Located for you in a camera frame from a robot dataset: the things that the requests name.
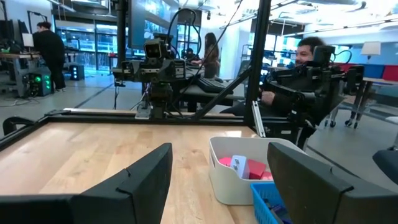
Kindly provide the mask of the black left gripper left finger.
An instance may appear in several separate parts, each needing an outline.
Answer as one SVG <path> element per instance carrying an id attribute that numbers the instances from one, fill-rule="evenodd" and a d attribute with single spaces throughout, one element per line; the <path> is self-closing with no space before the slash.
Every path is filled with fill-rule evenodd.
<path id="1" fill-rule="evenodd" d="M 160 223 L 172 175 L 171 143 L 80 194 L 1 197 L 1 223 Z"/>

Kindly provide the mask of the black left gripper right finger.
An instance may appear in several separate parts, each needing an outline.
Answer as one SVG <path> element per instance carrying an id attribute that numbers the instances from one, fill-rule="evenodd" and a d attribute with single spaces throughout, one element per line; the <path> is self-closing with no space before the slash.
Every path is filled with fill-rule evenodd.
<path id="1" fill-rule="evenodd" d="M 267 161 L 294 223 L 397 224 L 397 193 L 270 142 Z"/>

